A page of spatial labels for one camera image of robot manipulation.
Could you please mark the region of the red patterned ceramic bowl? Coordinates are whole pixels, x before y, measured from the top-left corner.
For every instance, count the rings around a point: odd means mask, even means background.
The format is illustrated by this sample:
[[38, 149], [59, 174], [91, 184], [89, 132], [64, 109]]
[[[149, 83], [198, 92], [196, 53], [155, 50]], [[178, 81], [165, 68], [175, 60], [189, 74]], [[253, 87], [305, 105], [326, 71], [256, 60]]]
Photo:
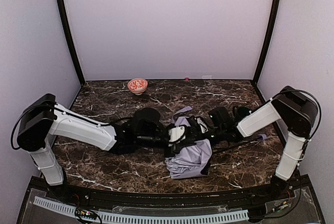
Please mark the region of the red patterned ceramic bowl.
[[146, 91], [148, 87], [148, 81], [143, 78], [135, 78], [128, 82], [127, 87], [133, 94], [141, 95]]

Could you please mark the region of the black corner post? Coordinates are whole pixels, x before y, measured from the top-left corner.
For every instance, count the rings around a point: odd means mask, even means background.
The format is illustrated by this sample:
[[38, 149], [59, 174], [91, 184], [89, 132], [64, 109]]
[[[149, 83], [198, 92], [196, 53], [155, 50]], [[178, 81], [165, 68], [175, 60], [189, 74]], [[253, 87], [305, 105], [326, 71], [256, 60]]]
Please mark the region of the black corner post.
[[271, 42], [271, 39], [272, 39], [273, 31], [274, 31], [274, 28], [275, 28], [275, 23], [276, 23], [277, 13], [278, 13], [278, 9], [279, 9], [279, 4], [280, 4], [280, 0], [272, 0], [263, 45], [262, 45], [261, 52], [260, 52], [260, 55], [259, 55], [256, 70], [255, 70], [255, 73], [254, 73], [254, 76], [253, 76], [253, 79], [252, 79], [252, 83], [253, 83], [254, 86], [258, 85], [258, 82], [260, 80], [260, 76], [261, 76], [263, 68], [264, 68], [264, 64], [265, 64], [266, 57], [267, 57], [267, 54], [268, 54], [268, 51], [269, 51], [269, 46], [270, 46], [270, 42]]
[[80, 86], [82, 87], [86, 81], [84, 78], [84, 74], [82, 71], [82, 68], [79, 63], [79, 58], [75, 49], [74, 40], [72, 37], [67, 12], [66, 12], [66, 6], [65, 6], [65, 0], [56, 0], [57, 6], [58, 6], [58, 12], [61, 19], [62, 27], [63, 27], [63, 33], [66, 39], [67, 47], [70, 53], [71, 61], [73, 63], [76, 76], [79, 80]]

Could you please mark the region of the left black corner post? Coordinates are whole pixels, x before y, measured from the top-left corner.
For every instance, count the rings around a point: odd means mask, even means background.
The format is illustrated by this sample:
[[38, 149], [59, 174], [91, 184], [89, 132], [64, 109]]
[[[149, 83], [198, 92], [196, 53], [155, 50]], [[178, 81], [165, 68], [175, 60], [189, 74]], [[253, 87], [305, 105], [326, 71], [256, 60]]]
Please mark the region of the left black corner post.
[[63, 27], [63, 33], [66, 39], [67, 47], [70, 53], [71, 61], [73, 63], [76, 76], [79, 80], [80, 86], [82, 87], [86, 81], [84, 78], [84, 74], [82, 71], [82, 68], [79, 63], [79, 58], [75, 49], [74, 40], [72, 37], [67, 12], [66, 12], [66, 6], [65, 6], [65, 0], [56, 0], [57, 6], [58, 6], [58, 12], [61, 19], [62, 27]]

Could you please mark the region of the lavender folding umbrella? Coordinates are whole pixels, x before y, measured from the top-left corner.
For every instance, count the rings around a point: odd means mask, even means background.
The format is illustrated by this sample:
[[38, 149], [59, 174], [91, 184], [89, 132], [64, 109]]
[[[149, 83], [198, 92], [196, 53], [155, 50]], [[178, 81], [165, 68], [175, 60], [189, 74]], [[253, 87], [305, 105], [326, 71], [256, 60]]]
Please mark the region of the lavender folding umbrella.
[[172, 179], [188, 179], [207, 176], [210, 168], [210, 160], [213, 154], [224, 152], [248, 142], [239, 135], [234, 126], [238, 122], [233, 121], [225, 107], [217, 107], [211, 110], [209, 118], [213, 126], [206, 133], [203, 140], [195, 140], [190, 132], [190, 124], [187, 119], [190, 116], [180, 116], [168, 128], [180, 125], [189, 126], [186, 139], [182, 142], [195, 142], [196, 145], [185, 147], [174, 157], [165, 158], [166, 168]]

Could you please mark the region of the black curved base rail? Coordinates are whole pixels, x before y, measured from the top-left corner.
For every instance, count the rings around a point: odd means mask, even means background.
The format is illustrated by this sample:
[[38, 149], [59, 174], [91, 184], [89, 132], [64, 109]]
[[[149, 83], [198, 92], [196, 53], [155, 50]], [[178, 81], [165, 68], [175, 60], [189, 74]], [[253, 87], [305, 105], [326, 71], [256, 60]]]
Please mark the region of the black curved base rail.
[[79, 196], [81, 206], [95, 209], [111, 209], [115, 206], [190, 208], [227, 205], [229, 207], [257, 207], [270, 201], [267, 197], [259, 197], [259, 194], [269, 189], [268, 184], [238, 190], [191, 194], [125, 193], [73, 185], [70, 185], [69, 188]]

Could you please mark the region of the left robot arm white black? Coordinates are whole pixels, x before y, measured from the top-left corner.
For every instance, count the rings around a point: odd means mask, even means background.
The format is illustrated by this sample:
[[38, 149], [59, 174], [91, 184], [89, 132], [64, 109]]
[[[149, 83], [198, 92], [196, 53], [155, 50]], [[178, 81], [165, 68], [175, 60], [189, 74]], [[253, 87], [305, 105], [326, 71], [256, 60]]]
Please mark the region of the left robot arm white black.
[[131, 154], [139, 147], [163, 148], [177, 154], [193, 144], [192, 139], [187, 139], [189, 132], [186, 125], [164, 127], [160, 113], [153, 108], [138, 110], [132, 117], [114, 122], [99, 122], [56, 103], [55, 95], [47, 93], [22, 112], [10, 144], [14, 150], [25, 150], [47, 184], [56, 187], [67, 182], [49, 143], [53, 136], [68, 137], [116, 155]]

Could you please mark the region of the right black corner post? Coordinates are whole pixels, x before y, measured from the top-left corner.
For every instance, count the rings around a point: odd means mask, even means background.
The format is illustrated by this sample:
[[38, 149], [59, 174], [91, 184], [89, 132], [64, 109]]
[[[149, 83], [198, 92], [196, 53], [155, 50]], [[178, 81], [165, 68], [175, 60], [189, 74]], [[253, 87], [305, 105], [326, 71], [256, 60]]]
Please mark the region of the right black corner post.
[[275, 23], [276, 23], [277, 13], [278, 13], [278, 9], [279, 9], [279, 4], [280, 4], [280, 0], [272, 0], [263, 45], [262, 45], [261, 52], [260, 52], [260, 55], [259, 55], [256, 70], [255, 70], [255, 73], [254, 73], [254, 76], [253, 76], [253, 79], [252, 79], [252, 83], [253, 83], [254, 86], [258, 85], [258, 82], [260, 80], [260, 76], [261, 76], [263, 68], [264, 68], [264, 64], [265, 64], [266, 57], [267, 57], [267, 54], [268, 54], [268, 51], [269, 51], [269, 46], [270, 46], [270, 42], [271, 42], [271, 39], [272, 39], [273, 31], [274, 31], [274, 28], [275, 28]]

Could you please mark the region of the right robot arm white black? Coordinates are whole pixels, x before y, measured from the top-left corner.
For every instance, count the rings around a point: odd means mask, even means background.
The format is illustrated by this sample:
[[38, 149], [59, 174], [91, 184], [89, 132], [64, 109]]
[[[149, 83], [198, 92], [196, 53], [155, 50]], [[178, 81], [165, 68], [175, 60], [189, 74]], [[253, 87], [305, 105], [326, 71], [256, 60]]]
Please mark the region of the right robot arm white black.
[[209, 117], [213, 126], [199, 123], [194, 134], [213, 143], [239, 142], [273, 125], [284, 145], [273, 176], [286, 182], [303, 160], [307, 145], [320, 126], [322, 109], [310, 92], [285, 86], [254, 110], [239, 107], [229, 112], [225, 107], [217, 107], [209, 112]]

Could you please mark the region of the dark green mug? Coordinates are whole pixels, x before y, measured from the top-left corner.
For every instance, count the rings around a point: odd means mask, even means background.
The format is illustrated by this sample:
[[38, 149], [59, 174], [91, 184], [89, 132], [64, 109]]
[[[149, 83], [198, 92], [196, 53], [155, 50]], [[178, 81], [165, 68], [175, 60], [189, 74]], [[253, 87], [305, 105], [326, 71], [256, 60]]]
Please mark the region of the dark green mug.
[[252, 113], [251, 109], [248, 107], [237, 107], [234, 106], [232, 109], [233, 121], [239, 122], [243, 118], [249, 116]]

